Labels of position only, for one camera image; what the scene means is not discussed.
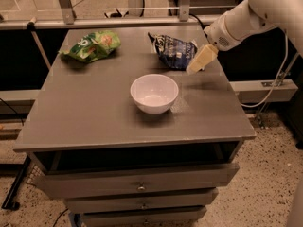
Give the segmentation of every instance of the drawer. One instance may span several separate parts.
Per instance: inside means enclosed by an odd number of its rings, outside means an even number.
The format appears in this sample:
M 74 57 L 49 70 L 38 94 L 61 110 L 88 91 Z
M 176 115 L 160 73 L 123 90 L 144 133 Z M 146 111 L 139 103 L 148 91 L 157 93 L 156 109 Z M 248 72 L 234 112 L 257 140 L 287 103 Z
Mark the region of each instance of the drawer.
M 213 202 L 217 195 L 218 190 L 216 188 L 208 188 L 139 195 L 68 199 L 65 203 L 71 212 L 83 214 L 208 205 Z
M 108 214 L 82 215 L 81 219 L 88 227 L 148 224 L 181 220 L 197 220 L 206 212 L 205 207 L 171 208 L 166 210 L 147 210 L 139 212 L 118 212 Z
M 227 185 L 239 165 L 219 164 L 48 175 L 35 183 L 50 198 L 164 192 Z

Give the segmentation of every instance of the gray tabletop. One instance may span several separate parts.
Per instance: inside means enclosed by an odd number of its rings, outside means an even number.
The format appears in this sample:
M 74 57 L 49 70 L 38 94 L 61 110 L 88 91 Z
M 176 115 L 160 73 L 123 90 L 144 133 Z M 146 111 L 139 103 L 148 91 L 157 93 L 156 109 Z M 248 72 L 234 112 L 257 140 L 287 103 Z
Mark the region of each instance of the gray tabletop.
M 70 30 L 62 49 L 97 29 Z M 238 141 L 255 136 L 220 64 L 188 76 L 169 70 L 154 53 L 148 32 L 207 44 L 199 26 L 112 28 L 121 47 L 84 65 L 57 57 L 22 128 L 15 151 L 118 148 Z M 130 87 L 142 75 L 174 79 L 180 94 L 171 110 L 142 113 Z

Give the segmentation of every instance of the green chip bag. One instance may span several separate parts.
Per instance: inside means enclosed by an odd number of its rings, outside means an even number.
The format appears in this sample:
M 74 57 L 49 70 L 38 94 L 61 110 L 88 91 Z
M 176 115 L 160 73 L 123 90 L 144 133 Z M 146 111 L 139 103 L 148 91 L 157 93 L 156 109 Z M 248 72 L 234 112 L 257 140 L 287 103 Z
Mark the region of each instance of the green chip bag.
M 102 30 L 85 35 L 70 51 L 60 51 L 60 53 L 78 61 L 89 63 L 108 57 L 120 46 L 121 41 L 116 33 L 110 30 Z

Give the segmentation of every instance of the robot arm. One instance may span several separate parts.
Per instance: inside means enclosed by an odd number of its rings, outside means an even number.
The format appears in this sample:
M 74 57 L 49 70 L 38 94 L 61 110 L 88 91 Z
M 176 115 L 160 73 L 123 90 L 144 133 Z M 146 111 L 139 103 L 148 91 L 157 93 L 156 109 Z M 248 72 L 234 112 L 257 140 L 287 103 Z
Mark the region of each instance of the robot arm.
M 245 38 L 281 28 L 303 56 L 303 0 L 244 0 L 205 28 L 211 44 L 226 51 Z

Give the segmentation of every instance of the crumpled bag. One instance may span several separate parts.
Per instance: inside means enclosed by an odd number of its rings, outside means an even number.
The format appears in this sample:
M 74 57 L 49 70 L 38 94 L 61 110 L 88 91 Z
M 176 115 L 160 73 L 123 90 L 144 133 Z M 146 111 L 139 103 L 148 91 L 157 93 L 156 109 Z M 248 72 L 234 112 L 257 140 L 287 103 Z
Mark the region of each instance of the crumpled bag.
M 159 60 L 172 69 L 185 70 L 197 53 L 195 42 L 184 42 L 168 35 L 148 33 Z
M 120 46 L 121 41 L 116 33 L 111 30 L 101 30 L 85 35 L 69 51 L 60 51 L 60 53 L 89 63 L 107 58 Z

